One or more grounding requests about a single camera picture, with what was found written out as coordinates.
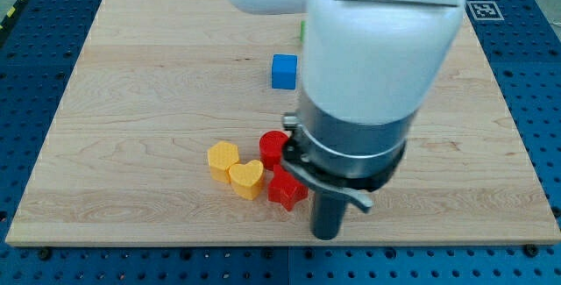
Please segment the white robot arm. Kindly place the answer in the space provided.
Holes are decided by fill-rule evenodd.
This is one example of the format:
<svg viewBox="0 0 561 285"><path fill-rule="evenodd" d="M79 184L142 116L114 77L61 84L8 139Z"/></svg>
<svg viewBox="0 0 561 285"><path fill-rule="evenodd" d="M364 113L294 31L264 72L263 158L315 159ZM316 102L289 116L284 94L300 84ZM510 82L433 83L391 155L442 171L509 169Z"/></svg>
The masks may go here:
<svg viewBox="0 0 561 285"><path fill-rule="evenodd" d="M367 177L400 152L462 23L465 0L230 0L306 17L295 138L310 163Z"/></svg>

